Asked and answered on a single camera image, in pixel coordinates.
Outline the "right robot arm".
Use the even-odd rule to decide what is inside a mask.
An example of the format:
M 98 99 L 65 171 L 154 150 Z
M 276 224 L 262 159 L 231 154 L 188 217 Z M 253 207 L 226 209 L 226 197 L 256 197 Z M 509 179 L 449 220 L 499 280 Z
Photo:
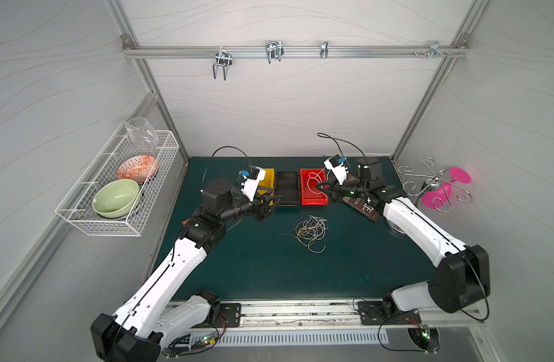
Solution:
M 334 178 L 319 183 L 317 190 L 333 202 L 344 198 L 363 201 L 384 216 L 392 229 L 415 242 L 435 267 L 428 281 L 399 287 L 385 297 L 385 318 L 431 308 L 453 314 L 488 300 L 491 288 L 486 250 L 453 237 L 421 213 L 405 191 L 386 184 L 378 160 L 359 159 L 356 179 L 351 179 L 340 155 L 327 158 L 324 165 Z

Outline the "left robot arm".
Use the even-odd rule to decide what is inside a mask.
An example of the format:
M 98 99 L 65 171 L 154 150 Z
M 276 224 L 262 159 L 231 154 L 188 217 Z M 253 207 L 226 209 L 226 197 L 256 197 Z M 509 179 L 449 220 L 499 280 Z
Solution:
M 258 180 L 242 187 L 229 179 L 211 181 L 201 191 L 202 204 L 177 234 L 165 259 L 140 289 L 112 315 L 100 314 L 91 325 L 97 357 L 103 361 L 156 361 L 215 345 L 219 331 L 193 345 L 183 342 L 195 326 L 214 326 L 220 298 L 202 290 L 171 312 L 165 308 L 193 270 L 227 233 L 227 224 L 252 216 L 267 219 L 281 203 L 278 195 L 258 193 Z

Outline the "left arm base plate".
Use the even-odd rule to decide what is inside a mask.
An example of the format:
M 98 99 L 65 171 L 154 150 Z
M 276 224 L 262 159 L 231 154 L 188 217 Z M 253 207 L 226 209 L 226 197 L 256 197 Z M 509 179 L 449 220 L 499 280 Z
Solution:
M 238 328 L 241 326 L 242 304 L 221 303 L 217 319 L 214 323 L 219 330 Z

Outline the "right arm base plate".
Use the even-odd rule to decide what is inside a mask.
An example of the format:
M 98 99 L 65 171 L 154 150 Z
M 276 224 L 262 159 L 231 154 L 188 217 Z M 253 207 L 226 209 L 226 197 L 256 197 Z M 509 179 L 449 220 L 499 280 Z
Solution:
M 366 326 L 413 325 L 420 326 L 422 319 L 417 311 L 403 312 L 390 300 L 358 300 L 353 307 L 358 313 L 361 324 Z

